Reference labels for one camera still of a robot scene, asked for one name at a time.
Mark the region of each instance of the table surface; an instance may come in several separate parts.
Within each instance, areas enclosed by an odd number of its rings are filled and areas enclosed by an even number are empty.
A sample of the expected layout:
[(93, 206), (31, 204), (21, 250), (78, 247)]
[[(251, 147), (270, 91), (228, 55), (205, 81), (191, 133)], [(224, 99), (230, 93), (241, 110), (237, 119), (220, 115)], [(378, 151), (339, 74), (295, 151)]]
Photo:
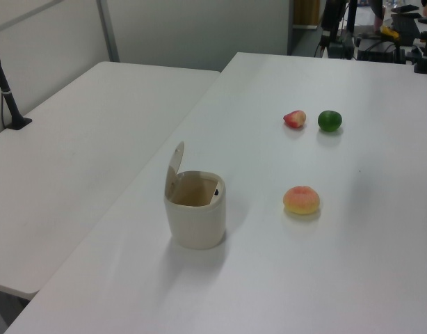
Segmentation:
[[(407, 94), (403, 94), (403, 85)], [(283, 123), (302, 109), (306, 125)], [(343, 116), (326, 134), (317, 117)], [(227, 236), (174, 243), (168, 162), (220, 175)], [(311, 216), (282, 197), (308, 185)], [(8, 329), (16, 333), (427, 333), (427, 76), (237, 54)]]
[(100, 63), (1, 132), (0, 290), (32, 298), (218, 75)]

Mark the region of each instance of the green fruit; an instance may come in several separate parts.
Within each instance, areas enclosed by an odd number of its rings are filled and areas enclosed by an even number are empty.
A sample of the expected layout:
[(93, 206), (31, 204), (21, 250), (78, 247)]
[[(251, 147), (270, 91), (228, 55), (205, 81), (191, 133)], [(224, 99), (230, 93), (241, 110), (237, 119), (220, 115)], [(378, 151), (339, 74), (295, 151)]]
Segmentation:
[(341, 125), (341, 115), (336, 111), (325, 110), (319, 115), (319, 127), (326, 132), (336, 131)]

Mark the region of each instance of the white wall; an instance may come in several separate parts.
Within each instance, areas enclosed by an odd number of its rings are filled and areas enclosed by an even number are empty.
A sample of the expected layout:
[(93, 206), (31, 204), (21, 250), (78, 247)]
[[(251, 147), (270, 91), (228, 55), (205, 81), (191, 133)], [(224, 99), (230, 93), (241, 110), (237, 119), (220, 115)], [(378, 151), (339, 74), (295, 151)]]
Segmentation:
[[(13, 19), (16, 15), (7, 10), (13, 7), (0, 5), (0, 16)], [(64, 0), (4, 28), (0, 30), (2, 67), (22, 115), (96, 63), (108, 60), (96, 0)], [(5, 114), (8, 124), (6, 105)]]
[(120, 61), (223, 70), (238, 51), (287, 54), (290, 0), (104, 0)]

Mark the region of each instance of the peach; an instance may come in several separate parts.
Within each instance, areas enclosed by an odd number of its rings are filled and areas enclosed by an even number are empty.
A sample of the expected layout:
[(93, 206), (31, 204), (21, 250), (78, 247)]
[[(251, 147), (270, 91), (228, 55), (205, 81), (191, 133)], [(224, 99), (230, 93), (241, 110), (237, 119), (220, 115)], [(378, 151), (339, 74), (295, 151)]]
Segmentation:
[(312, 214), (319, 208), (319, 195), (308, 186), (295, 186), (283, 196), (284, 207), (294, 214)]
[(296, 110), (292, 113), (288, 113), (287, 115), (285, 115), (283, 117), (283, 120), (288, 127), (293, 127), (294, 129), (297, 129), (305, 124), (306, 113), (302, 110)]

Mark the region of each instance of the white container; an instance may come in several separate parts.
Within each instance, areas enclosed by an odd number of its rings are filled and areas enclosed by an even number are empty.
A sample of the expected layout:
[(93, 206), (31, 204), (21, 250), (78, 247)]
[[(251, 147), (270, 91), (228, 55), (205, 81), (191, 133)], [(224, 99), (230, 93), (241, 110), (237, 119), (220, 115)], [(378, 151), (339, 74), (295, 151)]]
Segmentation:
[(184, 153), (181, 142), (169, 163), (164, 191), (170, 231), (183, 247), (217, 246), (226, 229), (226, 188), (213, 173), (186, 171), (178, 174)]

